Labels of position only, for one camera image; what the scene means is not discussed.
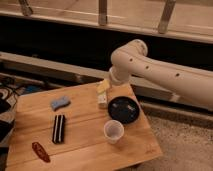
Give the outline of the yellow gripper tip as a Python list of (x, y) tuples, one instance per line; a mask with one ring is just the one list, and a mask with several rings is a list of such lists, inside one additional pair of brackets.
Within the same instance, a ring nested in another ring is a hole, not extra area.
[(99, 84), (97, 86), (97, 93), (101, 94), (101, 93), (107, 91), (110, 87), (111, 87), (111, 85), (110, 85), (109, 81), (107, 79), (104, 79), (99, 82)]

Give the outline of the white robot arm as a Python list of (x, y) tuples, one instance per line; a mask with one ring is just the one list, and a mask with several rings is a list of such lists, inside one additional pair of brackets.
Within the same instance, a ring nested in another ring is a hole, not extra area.
[(127, 83), (135, 75), (213, 111), (213, 71), (151, 59), (140, 39), (115, 49), (111, 63), (109, 80), (113, 85)]

